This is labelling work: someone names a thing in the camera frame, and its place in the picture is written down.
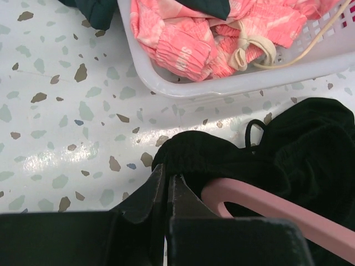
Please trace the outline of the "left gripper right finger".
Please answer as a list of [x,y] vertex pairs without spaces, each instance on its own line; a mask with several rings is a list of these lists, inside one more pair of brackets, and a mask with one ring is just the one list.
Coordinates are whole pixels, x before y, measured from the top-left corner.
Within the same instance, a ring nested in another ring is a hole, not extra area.
[[181,176],[169,181],[168,265],[313,265],[306,240],[278,218],[219,218]]

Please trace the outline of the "pink hanger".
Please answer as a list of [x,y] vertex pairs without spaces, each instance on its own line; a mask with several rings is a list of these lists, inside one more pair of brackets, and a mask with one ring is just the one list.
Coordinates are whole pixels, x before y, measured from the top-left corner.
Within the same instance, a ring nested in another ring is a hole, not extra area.
[[354,264],[354,231],[260,188],[219,178],[203,188],[201,199],[222,218],[232,217],[225,207],[226,202],[231,202],[264,217],[288,219],[308,240]]

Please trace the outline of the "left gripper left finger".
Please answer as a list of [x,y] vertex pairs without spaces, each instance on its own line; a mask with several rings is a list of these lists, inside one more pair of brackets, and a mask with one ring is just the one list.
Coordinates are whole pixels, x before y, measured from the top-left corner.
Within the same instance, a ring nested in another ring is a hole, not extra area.
[[1,215],[2,265],[162,265],[166,179],[146,182],[108,211]]

